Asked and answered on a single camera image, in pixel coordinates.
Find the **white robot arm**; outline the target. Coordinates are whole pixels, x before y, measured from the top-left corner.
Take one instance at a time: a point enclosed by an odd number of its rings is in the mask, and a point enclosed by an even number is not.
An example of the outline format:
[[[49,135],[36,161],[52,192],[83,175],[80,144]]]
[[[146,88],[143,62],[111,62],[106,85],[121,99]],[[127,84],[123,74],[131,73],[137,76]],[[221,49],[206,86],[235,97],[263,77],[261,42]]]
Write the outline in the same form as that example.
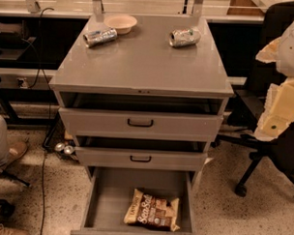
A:
[[[275,63],[285,77],[281,84],[269,85],[264,111],[253,133],[261,141],[271,141],[294,122],[294,21],[255,58],[262,63]]]

